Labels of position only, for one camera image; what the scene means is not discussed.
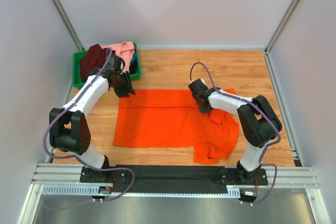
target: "dark red cloth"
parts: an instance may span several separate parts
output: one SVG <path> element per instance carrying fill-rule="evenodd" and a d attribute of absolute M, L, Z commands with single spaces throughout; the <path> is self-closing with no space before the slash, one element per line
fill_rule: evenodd
<path fill-rule="evenodd" d="M 106 59 L 107 48 L 101 49 L 99 44 L 91 46 L 84 58 L 80 59 L 80 77 L 83 82 L 88 80 L 94 68 L 101 67 Z"/>

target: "pink cloth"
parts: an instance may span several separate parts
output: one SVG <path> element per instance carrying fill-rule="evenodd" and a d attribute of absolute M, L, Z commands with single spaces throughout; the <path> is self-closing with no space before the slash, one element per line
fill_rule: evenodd
<path fill-rule="evenodd" d="M 133 54 L 135 53 L 134 50 L 134 44 L 131 41 L 123 42 L 119 44 L 110 44 L 107 46 L 102 46 L 101 48 L 108 48 L 111 47 L 112 50 L 116 51 L 115 55 L 121 57 L 125 61 L 125 71 L 130 71 L 130 64 L 133 57 Z"/>

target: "cable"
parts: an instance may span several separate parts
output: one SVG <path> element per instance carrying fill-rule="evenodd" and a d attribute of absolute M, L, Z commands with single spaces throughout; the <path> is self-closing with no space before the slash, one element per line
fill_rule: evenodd
<path fill-rule="evenodd" d="M 256 111 L 258 111 L 258 113 L 260 113 L 261 116 L 262 116 L 262 117 L 269 123 L 269 125 L 272 127 L 272 129 L 274 130 L 274 132 L 275 132 L 276 135 L 278 136 L 278 139 L 277 139 L 277 140 L 275 140 L 275 141 L 273 141 L 273 142 L 271 142 L 271 143 L 269 143 L 269 144 L 267 144 L 267 145 L 265 146 L 265 148 L 264 148 L 264 150 L 262 151 L 262 153 L 261 153 L 261 155 L 260 155 L 260 158 L 259 158 L 259 162 L 260 162 L 260 164 L 261 164 L 262 166 L 273 166 L 274 169 L 275 169 L 275 171 L 274 171 L 274 179 L 273 179 L 271 188 L 270 188 L 270 190 L 268 191 L 267 195 L 266 195 L 262 200 L 253 203 L 253 205 L 261 204 L 261 203 L 263 203 L 263 202 L 269 197 L 269 195 L 270 195 L 271 192 L 273 191 L 273 188 L 274 188 L 274 185 L 275 185 L 275 181 L 276 181 L 276 178 L 277 178 L 277 166 L 276 166 L 275 164 L 263 164 L 261 161 L 263 160 L 262 158 L 264 157 L 264 155 L 265 155 L 265 153 L 266 153 L 266 150 L 267 150 L 270 146 L 275 145 L 275 144 L 277 144 L 277 143 L 279 143 L 279 142 L 281 141 L 281 135 L 280 135 L 280 132 L 279 132 L 278 129 L 275 127 L 275 125 L 272 123 L 272 121 L 268 118 L 268 116 L 267 116 L 267 115 L 266 115 L 260 108 L 258 108 L 257 105 L 255 105 L 254 103 L 252 103 L 252 102 L 250 102 L 250 101 L 248 101 L 248 100 L 246 100 L 246 99 L 244 99 L 244 98 L 238 97 L 238 96 L 233 95 L 233 94 L 230 94 L 230 93 L 223 93 L 223 92 L 221 92 L 220 90 L 218 90 L 217 87 L 216 87 L 216 85 L 215 85 L 214 79 L 212 78 L 212 75 L 211 75 L 209 69 L 207 68 L 207 66 L 206 66 L 204 63 L 198 61 L 198 62 L 195 62 L 195 63 L 192 65 L 192 67 L 191 67 L 191 69 L 190 69 L 190 82 L 193 81 L 192 73 L 193 73 L 193 69 L 194 69 L 194 67 L 195 67 L 197 64 L 200 64 L 200 65 L 203 66 L 203 68 L 205 69 L 205 71 L 207 72 L 207 74 L 208 74 L 208 76 L 209 76 L 209 79 L 210 79 L 210 82 L 211 82 L 213 88 L 214 88 L 219 94 L 224 95 L 224 96 L 226 96 L 226 97 L 233 98 L 233 99 L 238 100 L 238 101 L 246 102 L 247 104 L 249 104 L 250 106 L 252 106 L 252 107 L 253 107 Z"/>
<path fill-rule="evenodd" d="M 129 186 L 123 191 L 121 192 L 120 194 L 114 196 L 114 197 L 110 197 L 110 198 L 107 198 L 107 199 L 102 199 L 102 200 L 98 200 L 98 199 L 94 199 L 94 200 L 87 200 L 87 201 L 83 201 L 83 202 L 80 202 L 74 206 L 69 206 L 69 207 L 62 207 L 62 208 L 52 208 L 52 207 L 48 207 L 47 205 L 44 204 L 44 201 L 42 202 L 42 205 L 43 207 L 47 208 L 48 210 L 52 210 L 52 211 L 63 211 L 63 210 L 69 210 L 69 209 L 72 209 L 72 208 L 75 208 L 75 207 L 78 207 L 78 206 L 81 206 L 81 205 L 84 205 L 86 203 L 90 203 L 90 202 L 108 202 L 108 201 L 113 201 L 113 200 L 116 200 L 116 199 L 119 199 L 120 197 L 122 197 L 125 193 L 128 192 L 128 190 L 133 186 L 134 184 L 134 180 L 135 180 L 135 174 L 134 174 L 134 171 L 132 169 L 129 169 L 129 168 L 126 168 L 126 167 L 117 167 L 117 168 L 107 168 L 107 169 L 100 169 L 100 168 L 95 168 L 93 166 L 90 166 L 88 164 L 86 164 L 84 161 L 82 161 L 81 159 L 79 159 L 78 157 L 76 158 L 76 160 L 78 162 L 80 162 L 82 165 L 84 165 L 85 167 L 87 168 L 90 168 L 90 169 L 93 169 L 93 170 L 97 170 L 97 171 L 100 171 L 100 172 L 111 172 L 111 171 L 114 171 L 114 170 L 128 170 L 131 174 L 132 174 L 132 181 L 131 183 L 129 184 Z"/>
<path fill-rule="evenodd" d="M 44 133 L 44 136 L 43 136 L 43 149 L 44 151 L 52 158 L 54 159 L 66 159 L 66 158 L 70 158 L 70 157 L 76 157 L 76 155 L 68 155 L 68 156 L 64 156 L 64 157 L 61 157 L 61 156 L 55 156 L 53 153 L 51 153 L 49 150 L 48 150 L 48 147 L 47 147 L 47 136 L 48 136 L 48 133 L 49 131 L 51 130 L 51 128 L 53 127 L 53 125 L 65 114 L 67 113 L 70 109 L 72 109 L 76 104 L 77 102 L 82 98 L 82 96 L 85 94 L 85 92 L 92 86 L 92 84 L 97 80 L 97 78 L 101 75 L 101 73 L 104 71 L 104 69 L 106 68 L 107 64 L 109 63 L 109 60 L 111 58 L 111 55 L 112 55 L 112 48 L 108 48 L 106 50 L 106 61 L 104 63 L 104 65 L 101 67 L 101 69 L 99 70 L 98 74 L 96 74 L 96 76 L 93 78 L 93 80 L 84 87 L 84 89 L 82 90 L 82 92 L 79 94 L 79 96 L 75 99 L 74 103 L 71 104 L 69 107 L 65 108 L 61 113 L 59 113 L 59 115 L 57 117 L 55 117 L 55 119 L 49 124 L 49 126 L 47 127 L 47 130 L 46 132 Z"/>
<path fill-rule="evenodd" d="M 118 168 L 106 168 L 106 169 L 101 169 L 101 168 L 95 168 L 93 166 L 90 166 L 88 165 L 87 163 L 85 163 L 84 161 L 82 161 L 79 157 L 77 157 L 76 155 L 68 155 L 68 156 L 64 156 L 64 157 L 61 157 L 61 156 L 55 156 L 54 154 L 52 154 L 48 148 L 47 148 L 47 136 L 48 136 L 48 133 L 50 131 L 50 129 L 53 127 L 53 125 L 65 114 L 67 113 L 71 108 L 73 108 L 77 102 L 82 98 L 82 96 L 85 94 L 85 92 L 93 85 L 93 83 L 98 79 L 98 77 L 101 75 L 101 73 L 104 71 L 104 69 L 106 68 L 106 66 L 108 65 L 109 63 L 109 60 L 111 58 L 111 55 L 112 55 L 112 49 L 111 48 L 108 48 L 107 51 L 106 51 L 106 61 L 104 63 L 104 65 L 101 67 L 101 69 L 99 70 L 99 72 L 96 74 L 96 76 L 93 78 L 93 80 L 84 87 L 83 91 L 78 95 L 78 97 L 74 100 L 73 104 L 71 104 L 69 107 L 65 108 L 51 123 L 50 125 L 47 127 L 47 130 L 43 136 L 43 148 L 45 150 L 45 152 L 52 158 L 55 158 L 55 159 L 65 159 L 65 158 L 70 158 L 70 157 L 75 157 L 76 160 L 78 162 L 80 162 L 82 165 L 84 165 L 85 167 L 88 167 L 90 169 L 93 169 L 93 170 L 97 170 L 97 171 L 100 171 L 100 172 L 111 172 L 111 171 L 114 171 L 114 170 L 128 170 L 129 172 L 131 172 L 132 174 L 132 181 L 131 183 L 129 184 L 129 186 L 123 191 L 121 192 L 120 194 L 118 194 L 117 196 L 114 196 L 114 197 L 111 197 L 111 198 L 107 198 L 107 199 L 103 199 L 102 201 L 112 201 L 112 200 L 115 200 L 115 199 L 119 199 L 121 196 L 123 196 L 134 184 L 134 180 L 135 180 L 135 174 L 134 174 L 134 171 L 129 169 L 129 168 L 126 168 L 126 167 L 118 167 Z M 71 209 L 73 207 L 78 207 L 78 206 L 81 206 L 83 204 L 86 204 L 86 203 L 89 203 L 89 202 L 92 202 L 92 200 L 87 200 L 87 201 L 84 201 L 84 202 L 81 202 L 75 206 L 70 206 L 70 207 L 63 207 L 63 208 L 50 208 L 48 206 L 46 206 L 44 203 L 43 203 L 43 206 L 49 210 L 67 210 L 67 209 Z"/>

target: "gray floor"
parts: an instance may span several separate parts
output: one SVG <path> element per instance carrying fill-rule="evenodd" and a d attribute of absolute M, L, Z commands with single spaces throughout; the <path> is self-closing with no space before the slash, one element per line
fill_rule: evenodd
<path fill-rule="evenodd" d="M 260 190 L 262 196 L 266 190 Z M 60 208 L 90 199 L 88 196 L 42 196 L 48 207 Z M 259 206 L 233 199 L 122 197 L 88 203 L 69 210 L 47 210 L 39 205 L 34 223 L 313 223 L 304 190 L 275 189 Z"/>

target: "robotic arm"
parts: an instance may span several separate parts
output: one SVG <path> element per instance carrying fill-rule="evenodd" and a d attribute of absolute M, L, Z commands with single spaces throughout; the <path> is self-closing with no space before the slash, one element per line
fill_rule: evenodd
<path fill-rule="evenodd" d="M 239 116 L 248 143 L 243 157 L 237 163 L 237 176 L 242 182 L 253 177 L 261 167 L 260 161 L 267 144 L 276 137 L 276 132 L 264 117 L 256 118 L 260 113 L 255 106 L 270 119 L 278 132 L 282 130 L 282 125 L 267 99 L 261 95 L 256 98 L 246 98 L 218 88 L 209 89 L 201 79 L 191 82 L 188 87 L 201 113 L 220 109 Z"/>
<path fill-rule="evenodd" d="M 101 74 L 99 74 L 100 68 L 93 69 L 85 85 L 70 102 L 61 109 L 51 110 L 50 124 L 62 111 L 71 108 L 50 129 L 49 138 L 52 147 L 79 156 L 83 162 L 94 168 L 109 167 L 108 158 L 90 143 L 91 134 L 86 118 L 95 103 L 110 88 L 114 89 L 118 97 L 129 97 L 129 93 L 135 94 L 129 72 L 123 70 L 124 65 L 122 58 L 111 55 Z M 71 128 L 66 128 L 65 125 L 69 123 Z"/>
<path fill-rule="evenodd" d="M 123 66 L 124 62 L 120 57 L 109 56 L 104 66 L 91 72 L 83 88 L 69 103 L 61 109 L 53 108 L 49 114 L 50 126 L 44 136 L 44 147 L 50 130 L 49 138 L 52 147 L 68 152 L 71 154 L 68 157 L 78 157 L 83 163 L 90 165 L 94 170 L 83 167 L 84 176 L 81 176 L 81 179 L 83 177 L 85 181 L 80 180 L 81 182 L 106 181 L 109 172 L 102 170 L 128 169 L 109 168 L 108 158 L 99 153 L 90 143 L 91 135 L 86 121 L 95 103 L 111 87 L 118 97 L 129 97 L 129 94 L 135 94 L 129 73 L 123 70 Z M 201 113 L 221 109 L 239 116 L 248 144 L 243 157 L 237 163 L 235 177 L 243 184 L 248 180 L 251 181 L 254 175 L 257 176 L 258 171 L 261 172 L 260 162 L 265 148 L 282 130 L 282 125 L 266 98 L 260 95 L 255 98 L 245 98 L 218 88 L 209 89 L 201 79 L 191 81 L 188 87 Z"/>

